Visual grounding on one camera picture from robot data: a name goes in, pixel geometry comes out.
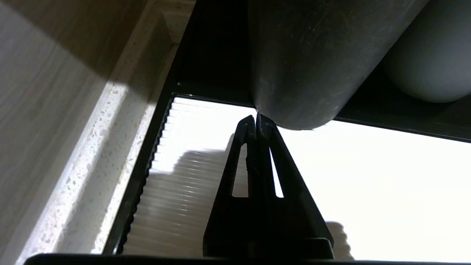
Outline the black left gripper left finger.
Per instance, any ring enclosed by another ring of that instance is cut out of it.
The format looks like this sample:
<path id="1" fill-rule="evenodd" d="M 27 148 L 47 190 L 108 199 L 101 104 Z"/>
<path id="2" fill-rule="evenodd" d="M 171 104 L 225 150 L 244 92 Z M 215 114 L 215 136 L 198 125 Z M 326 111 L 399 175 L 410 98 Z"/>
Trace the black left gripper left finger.
<path id="1" fill-rule="evenodd" d="M 203 236 L 203 255 L 212 258 L 261 256 L 262 183 L 253 116 L 240 120 Z M 246 145 L 247 197 L 233 195 L 242 146 Z"/>

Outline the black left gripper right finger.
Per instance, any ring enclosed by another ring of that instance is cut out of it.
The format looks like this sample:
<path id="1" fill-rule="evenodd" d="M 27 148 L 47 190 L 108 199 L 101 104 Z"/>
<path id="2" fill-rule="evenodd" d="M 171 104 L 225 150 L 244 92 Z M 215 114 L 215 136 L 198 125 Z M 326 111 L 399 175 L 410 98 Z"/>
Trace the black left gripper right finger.
<path id="1" fill-rule="evenodd" d="M 333 258 L 334 239 L 275 123 L 256 119 L 269 256 Z"/>

